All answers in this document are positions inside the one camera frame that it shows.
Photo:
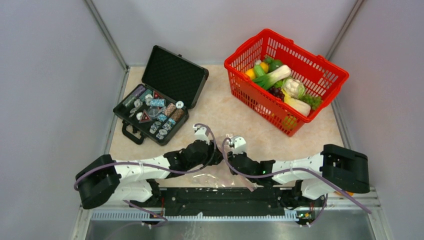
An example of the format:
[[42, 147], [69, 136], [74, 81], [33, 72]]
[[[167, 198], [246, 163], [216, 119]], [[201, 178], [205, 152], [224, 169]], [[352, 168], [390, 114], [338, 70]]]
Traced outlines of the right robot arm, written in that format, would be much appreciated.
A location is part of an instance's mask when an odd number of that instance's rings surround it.
[[296, 182], [293, 200], [299, 206], [330, 192], [345, 196], [370, 192], [368, 157], [335, 144], [325, 144], [321, 152], [296, 160], [255, 161], [238, 148], [224, 152], [223, 157], [233, 175], [259, 186]]

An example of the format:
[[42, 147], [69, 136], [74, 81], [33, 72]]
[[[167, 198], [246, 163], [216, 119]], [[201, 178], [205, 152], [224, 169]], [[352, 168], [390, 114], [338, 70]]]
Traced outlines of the clear zip top bag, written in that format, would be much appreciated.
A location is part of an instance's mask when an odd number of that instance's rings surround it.
[[208, 188], [247, 188], [253, 192], [258, 188], [255, 183], [251, 183], [245, 177], [232, 175], [230, 169], [223, 162], [218, 165], [205, 167], [201, 171], [194, 173], [191, 182], [197, 186]]

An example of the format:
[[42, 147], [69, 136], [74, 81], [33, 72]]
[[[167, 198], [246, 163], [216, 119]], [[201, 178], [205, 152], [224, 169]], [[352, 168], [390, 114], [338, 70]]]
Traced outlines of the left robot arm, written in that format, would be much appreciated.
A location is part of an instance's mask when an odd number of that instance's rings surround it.
[[154, 207], [161, 198], [157, 179], [196, 173], [222, 160], [213, 140], [195, 140], [185, 148], [149, 159], [115, 160], [104, 154], [75, 176], [74, 189], [86, 210], [121, 201]]

